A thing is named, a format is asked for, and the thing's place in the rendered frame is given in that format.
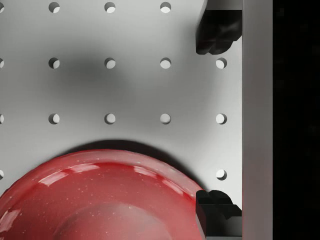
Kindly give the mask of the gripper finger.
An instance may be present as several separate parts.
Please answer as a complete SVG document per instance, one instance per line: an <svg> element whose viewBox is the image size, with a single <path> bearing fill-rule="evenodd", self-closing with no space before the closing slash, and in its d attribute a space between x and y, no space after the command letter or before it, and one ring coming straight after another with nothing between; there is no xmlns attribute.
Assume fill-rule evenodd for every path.
<svg viewBox="0 0 320 240"><path fill-rule="evenodd" d="M198 190L195 213L202 237L242 236L242 210L220 190Z"/></svg>
<svg viewBox="0 0 320 240"><path fill-rule="evenodd" d="M241 10L205 10L196 31L196 53L220 55L241 36Z"/></svg>

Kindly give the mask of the red plate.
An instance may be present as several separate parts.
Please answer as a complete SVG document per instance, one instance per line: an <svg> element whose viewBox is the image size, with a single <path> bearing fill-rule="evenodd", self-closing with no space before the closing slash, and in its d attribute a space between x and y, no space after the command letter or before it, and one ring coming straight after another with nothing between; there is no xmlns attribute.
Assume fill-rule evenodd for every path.
<svg viewBox="0 0 320 240"><path fill-rule="evenodd" d="M29 171L0 196L0 240L202 240L199 190L150 156L70 153Z"/></svg>

